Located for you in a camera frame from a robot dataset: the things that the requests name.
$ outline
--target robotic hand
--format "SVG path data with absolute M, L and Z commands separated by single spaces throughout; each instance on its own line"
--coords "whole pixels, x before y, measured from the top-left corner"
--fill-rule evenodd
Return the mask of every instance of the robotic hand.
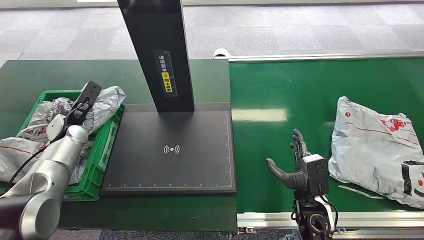
M 87 83 L 70 113 L 56 115 L 47 126 L 49 143 L 33 155 L 43 151 L 39 160 L 10 190 L 8 184 L 6 192 L 0 196 L 1 240 L 46 240 L 55 232 L 65 190 L 89 139 L 79 125 L 86 119 L 101 90 L 94 82 Z
M 266 159 L 269 170 L 289 189 L 294 190 L 291 218 L 296 221 L 303 240 L 328 240 L 336 229 L 338 212 L 324 194 L 329 192 L 328 163 L 325 158 L 308 151 L 302 134 L 293 130 L 295 170 L 286 173 L 270 158 Z M 335 210 L 333 215 L 330 206 Z

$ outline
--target red stripe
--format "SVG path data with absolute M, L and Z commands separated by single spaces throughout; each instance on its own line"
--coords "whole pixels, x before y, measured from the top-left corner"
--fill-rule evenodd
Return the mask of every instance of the red stripe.
M 356 129 L 359 129 L 359 130 L 362 130 L 362 131 L 376 132 L 376 133 L 382 133 L 382 134 L 387 134 L 387 135 L 392 135 L 392 136 L 393 136 L 393 134 L 388 133 L 388 132 L 384 132 L 384 131 L 360 128 L 360 127 L 355 126 L 355 125 L 354 125 L 353 123 L 351 123 L 351 122 L 345 122 L 345 124 L 352 124 L 352 126 L 354 126 Z M 396 137 L 396 136 L 395 136 L 394 138 L 395 138 L 395 139 L 402 139 L 402 140 L 405 140 L 405 141 L 407 141 L 407 142 L 410 142 L 411 144 L 418 145 L 417 143 L 415 143 L 415 142 L 411 142 L 411 141 L 409 141 L 409 140 L 407 140 L 407 139 L 405 139 L 405 138 L 402 138 L 402 137 Z
M 32 152 L 29 152 L 29 151 L 25 151 L 25 150 L 22 150 L 22 149 L 19 149 L 19 148 L 14 148 L 14 147 L 11 147 L 11 146 L 0 146 L 0 148 L 2 148 L 2 149 L 12 149 L 12 150 L 16 150 L 16 151 L 19 151 L 19 152 L 22 152 L 22 153 L 26 153 L 26 154 L 33 154 Z

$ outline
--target wireless charging symbol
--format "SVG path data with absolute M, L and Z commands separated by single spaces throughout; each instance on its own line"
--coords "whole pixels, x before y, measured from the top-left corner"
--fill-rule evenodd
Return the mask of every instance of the wireless charging symbol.
M 165 147 L 163 148 L 163 152 L 165 154 L 168 154 L 169 152 L 174 152 L 175 154 L 180 153 L 180 145 L 176 145 L 174 147 L 170 147 L 168 145 L 165 145 Z

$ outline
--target cable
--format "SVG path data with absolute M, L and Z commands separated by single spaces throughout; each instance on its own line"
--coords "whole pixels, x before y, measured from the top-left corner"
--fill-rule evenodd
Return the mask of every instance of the cable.
M 327 239 L 327 226 L 325 226 L 323 224 L 323 222 L 321 222 L 319 220 L 317 222 L 319 223 L 319 225 L 321 225 L 321 229 L 322 229 L 321 239 L 326 240 Z
M 332 208 L 334 209 L 334 212 L 335 212 L 334 230 L 336 230 L 336 227 L 337 227 L 337 221 L 339 220 L 339 211 L 337 211 L 337 208 L 336 208 L 333 204 L 329 203 L 329 201 L 327 201 L 327 200 L 323 197 L 323 194 L 322 194 L 322 192 L 321 192 L 321 189 L 319 190 L 318 195 L 319 195 L 319 197 L 320 197 L 320 198 L 324 201 L 324 203 L 326 203 L 326 204 L 330 205 L 330 207 L 332 207 Z
M 81 103 L 81 105 L 80 106 L 78 106 L 78 107 L 76 107 L 76 108 L 74 108 L 73 110 L 71 110 L 67 115 L 66 115 L 66 118 L 65 118 L 65 121 L 64 121 L 64 123 L 63 123 L 63 127 L 62 127 L 62 130 L 61 130 L 61 132 L 63 132 L 65 129 L 66 129 L 66 125 L 67 125 L 67 122 L 68 122 L 68 117 L 69 116 L 71 116 L 73 113 L 75 113 L 75 111 L 77 111 L 77 110 L 79 110 L 79 109 L 81 109 L 83 106 L 84 106 L 84 104 L 87 102 L 87 100 L 86 101 L 84 101 L 83 103 Z M 18 168 L 18 170 L 13 174 L 13 176 L 10 178 L 10 180 L 9 180 L 9 182 L 7 183 L 7 186 L 6 186 L 6 188 L 4 189 L 4 192 L 3 192 L 3 194 L 5 194 L 7 191 L 9 191 L 9 189 L 11 189 L 11 187 L 12 187 L 12 184 L 13 184 L 13 181 L 15 180 L 15 178 L 18 176 L 18 174 L 22 171 L 22 169 L 24 169 L 24 167 L 33 159 L 33 158 L 35 158 L 38 154 L 40 154 L 41 152 L 43 152 L 44 151 L 44 149 L 46 149 L 50 144 L 52 144 L 52 143 L 54 143 L 54 142 L 56 142 L 57 140 L 59 140 L 59 139 L 61 139 L 62 138 L 62 136 L 61 136 L 61 134 L 59 134 L 59 135 L 57 135 L 57 137 L 55 138 L 55 139 L 53 139 L 52 141 L 50 141 L 49 143 L 47 143 L 47 145 L 46 146 L 44 146 L 43 148 L 41 148 L 40 150 L 38 150 L 36 153 L 34 153 L 32 156 L 30 156 L 29 158 L 28 158 L 28 160 L 26 160 L 19 168 Z
M 11 189 L 13 181 L 15 180 L 15 178 L 18 176 L 18 174 L 22 171 L 22 169 L 25 167 L 25 165 L 27 165 L 35 156 L 37 156 L 38 154 L 40 154 L 42 151 L 44 151 L 44 149 L 47 148 L 48 145 L 46 145 L 45 147 L 41 148 L 40 150 L 38 150 L 36 153 L 34 153 L 31 157 L 28 158 L 28 160 L 26 160 L 19 168 L 18 170 L 13 174 L 13 176 L 11 177 L 11 179 L 9 180 L 9 182 L 7 183 L 6 188 L 4 189 L 3 194 L 5 194 L 7 191 L 9 191 L 9 189 Z

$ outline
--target yellow warning sticker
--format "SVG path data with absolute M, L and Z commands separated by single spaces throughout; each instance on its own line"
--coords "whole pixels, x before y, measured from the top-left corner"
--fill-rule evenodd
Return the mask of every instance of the yellow warning sticker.
M 170 74 L 168 72 L 162 72 L 163 85 L 165 86 L 165 92 L 172 93 L 172 86 L 170 81 Z

